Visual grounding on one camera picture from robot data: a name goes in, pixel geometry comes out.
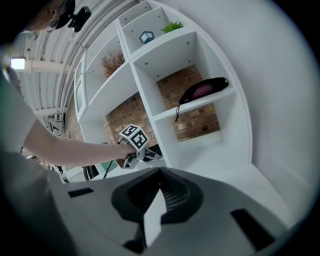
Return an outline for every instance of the dried plant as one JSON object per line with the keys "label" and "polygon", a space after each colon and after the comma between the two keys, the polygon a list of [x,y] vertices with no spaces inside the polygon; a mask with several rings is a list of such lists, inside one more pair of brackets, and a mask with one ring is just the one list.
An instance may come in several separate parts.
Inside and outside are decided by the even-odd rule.
{"label": "dried plant", "polygon": [[125,63],[125,57],[122,52],[112,54],[109,52],[109,56],[101,58],[101,66],[104,69],[104,75],[109,78],[123,63]]}

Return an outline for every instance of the cube decoration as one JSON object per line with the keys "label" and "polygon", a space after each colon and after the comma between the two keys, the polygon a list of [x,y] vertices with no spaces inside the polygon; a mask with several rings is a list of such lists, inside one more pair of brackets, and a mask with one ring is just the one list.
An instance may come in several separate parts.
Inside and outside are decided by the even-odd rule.
{"label": "cube decoration", "polygon": [[149,142],[148,136],[140,126],[129,124],[119,135],[127,139],[130,144],[140,152]]}
{"label": "cube decoration", "polygon": [[152,31],[144,31],[140,36],[139,39],[142,44],[147,44],[153,39],[155,39],[155,35]]}

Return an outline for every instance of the hand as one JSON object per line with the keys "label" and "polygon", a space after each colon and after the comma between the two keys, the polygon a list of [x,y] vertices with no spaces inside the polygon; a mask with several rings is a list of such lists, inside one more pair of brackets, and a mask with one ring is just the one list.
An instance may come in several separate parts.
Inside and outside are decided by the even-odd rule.
{"label": "hand", "polygon": [[136,149],[130,144],[121,145],[121,147],[124,155],[122,159],[126,159],[129,155],[137,152]]}

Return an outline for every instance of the brick wall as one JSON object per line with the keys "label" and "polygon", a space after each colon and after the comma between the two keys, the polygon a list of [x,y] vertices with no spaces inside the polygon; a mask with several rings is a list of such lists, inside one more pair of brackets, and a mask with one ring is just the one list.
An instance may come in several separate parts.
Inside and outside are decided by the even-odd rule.
{"label": "brick wall", "polygon": [[[160,80],[157,84],[166,108],[169,110],[177,107],[179,99],[186,89],[201,80],[201,74],[195,66],[187,67]],[[157,144],[139,93],[120,104],[102,121],[108,143],[116,144],[119,140],[118,133],[127,125],[134,124],[141,126],[148,135],[149,146]],[[172,119],[172,125],[179,141],[216,132],[220,129],[213,104],[180,114],[178,122],[175,122],[175,118]]]}
{"label": "brick wall", "polygon": [[68,111],[65,115],[65,129],[68,131],[71,139],[76,141],[84,142],[84,137],[82,136],[80,124],[77,120],[76,108],[75,108],[75,100],[72,99],[70,101],[70,105],[68,106]]}

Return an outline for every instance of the ceiling light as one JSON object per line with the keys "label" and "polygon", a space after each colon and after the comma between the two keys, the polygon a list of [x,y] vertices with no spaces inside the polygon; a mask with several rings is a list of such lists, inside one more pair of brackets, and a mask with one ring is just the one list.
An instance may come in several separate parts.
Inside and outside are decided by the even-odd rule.
{"label": "ceiling light", "polygon": [[24,70],[26,64],[26,57],[14,57],[10,59],[10,66],[14,70]]}

